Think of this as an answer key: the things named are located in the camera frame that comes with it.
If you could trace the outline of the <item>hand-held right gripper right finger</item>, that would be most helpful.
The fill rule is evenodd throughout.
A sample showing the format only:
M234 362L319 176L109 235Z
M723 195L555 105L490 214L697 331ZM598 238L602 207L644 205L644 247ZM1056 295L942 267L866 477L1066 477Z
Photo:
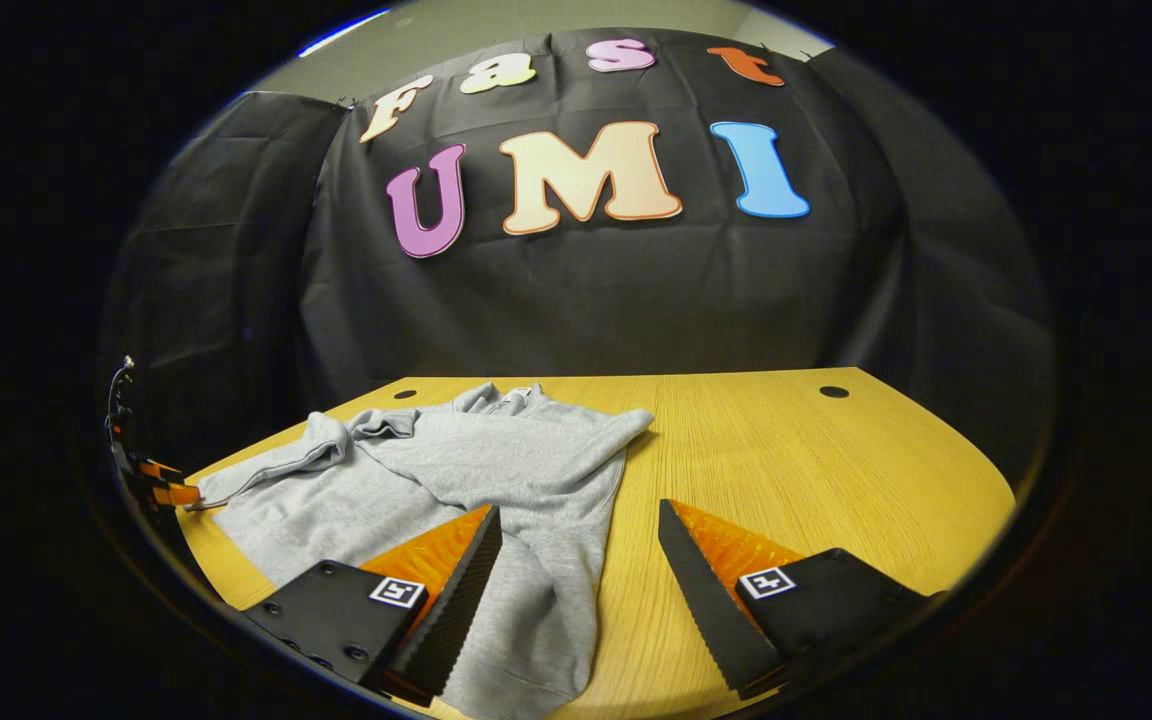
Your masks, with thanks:
M672 498L658 541L723 683L742 700L812 685L937 600L844 548L812 555Z

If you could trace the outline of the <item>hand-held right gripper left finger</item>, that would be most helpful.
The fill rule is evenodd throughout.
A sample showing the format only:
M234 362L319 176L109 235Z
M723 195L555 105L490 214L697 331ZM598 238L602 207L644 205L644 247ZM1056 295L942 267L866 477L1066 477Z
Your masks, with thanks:
M484 505L365 564L324 559L243 611L339 679L429 707L444 694L503 546Z

